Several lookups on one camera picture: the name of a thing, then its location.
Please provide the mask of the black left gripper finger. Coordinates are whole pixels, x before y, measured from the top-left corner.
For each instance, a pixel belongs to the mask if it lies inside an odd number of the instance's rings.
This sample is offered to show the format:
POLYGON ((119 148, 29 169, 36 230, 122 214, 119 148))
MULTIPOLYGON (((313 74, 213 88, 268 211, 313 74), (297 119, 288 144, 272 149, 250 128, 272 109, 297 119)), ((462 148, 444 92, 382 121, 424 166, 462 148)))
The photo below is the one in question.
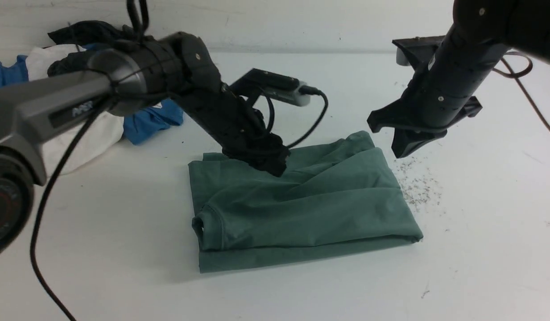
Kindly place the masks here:
POLYGON ((253 169, 281 177, 287 170, 290 150, 282 145, 265 144, 223 144, 222 153, 230 159, 236 159, 253 169))

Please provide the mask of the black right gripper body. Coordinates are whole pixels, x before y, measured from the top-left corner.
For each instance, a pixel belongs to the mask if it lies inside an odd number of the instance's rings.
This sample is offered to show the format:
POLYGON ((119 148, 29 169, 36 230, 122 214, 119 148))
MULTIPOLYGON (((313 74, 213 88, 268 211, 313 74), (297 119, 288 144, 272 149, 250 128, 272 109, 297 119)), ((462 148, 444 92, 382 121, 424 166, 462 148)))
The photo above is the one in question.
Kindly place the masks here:
POLYGON ((494 39, 470 42, 452 25, 405 90, 405 106, 416 130, 448 128, 509 48, 494 39))

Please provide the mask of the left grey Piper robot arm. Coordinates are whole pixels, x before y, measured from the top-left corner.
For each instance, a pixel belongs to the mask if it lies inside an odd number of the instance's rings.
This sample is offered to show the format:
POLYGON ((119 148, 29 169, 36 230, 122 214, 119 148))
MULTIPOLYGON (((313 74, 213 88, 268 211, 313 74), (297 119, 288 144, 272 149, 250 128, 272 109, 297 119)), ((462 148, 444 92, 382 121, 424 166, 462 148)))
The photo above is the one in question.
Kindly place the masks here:
POLYGON ((83 71, 0 88, 0 254, 24 228, 35 185, 50 183, 41 146, 108 112, 171 99, 222 148, 189 164, 202 273, 326 259, 423 238, 397 179, 366 132, 289 150, 226 85, 201 38, 123 41, 83 71))

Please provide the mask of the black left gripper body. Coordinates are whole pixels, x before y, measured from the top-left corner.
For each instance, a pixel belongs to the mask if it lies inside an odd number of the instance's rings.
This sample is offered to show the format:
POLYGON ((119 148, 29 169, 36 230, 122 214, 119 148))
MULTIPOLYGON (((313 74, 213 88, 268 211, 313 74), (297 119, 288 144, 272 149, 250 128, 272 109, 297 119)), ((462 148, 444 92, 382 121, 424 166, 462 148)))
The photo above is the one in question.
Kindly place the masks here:
POLYGON ((220 146, 283 146, 281 138, 272 133, 272 123, 265 123, 254 105, 229 89, 216 92, 206 89, 186 90, 177 94, 177 104, 220 146))

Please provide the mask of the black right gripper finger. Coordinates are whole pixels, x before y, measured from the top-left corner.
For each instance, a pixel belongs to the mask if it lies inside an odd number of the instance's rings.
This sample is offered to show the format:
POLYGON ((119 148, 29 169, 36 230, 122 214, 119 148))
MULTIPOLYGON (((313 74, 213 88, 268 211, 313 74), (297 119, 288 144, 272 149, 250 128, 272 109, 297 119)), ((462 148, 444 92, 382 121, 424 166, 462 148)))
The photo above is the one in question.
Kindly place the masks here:
POLYGON ((405 158, 419 148, 422 148, 430 142, 444 138, 448 128, 466 118, 473 118, 482 110, 482 105, 476 97, 471 97, 467 103, 459 110, 458 114, 449 122, 448 125, 441 128, 427 128, 425 126, 413 126, 409 129, 395 129, 391 150, 397 159, 405 158))
POLYGON ((411 111, 409 99, 405 98, 372 111, 367 118, 367 123, 373 133, 380 132, 382 128, 418 130, 415 113, 411 111))

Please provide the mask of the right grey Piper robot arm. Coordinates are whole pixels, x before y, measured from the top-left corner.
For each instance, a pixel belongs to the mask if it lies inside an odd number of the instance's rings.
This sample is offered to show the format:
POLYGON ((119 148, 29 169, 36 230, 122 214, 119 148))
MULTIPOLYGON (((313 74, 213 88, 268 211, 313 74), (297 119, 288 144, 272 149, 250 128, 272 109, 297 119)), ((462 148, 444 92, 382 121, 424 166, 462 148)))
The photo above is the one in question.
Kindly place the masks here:
POLYGON ((392 150, 405 158, 482 109, 475 91, 515 49, 550 64, 550 0, 455 0, 444 36, 395 39, 414 75, 395 101, 392 150))

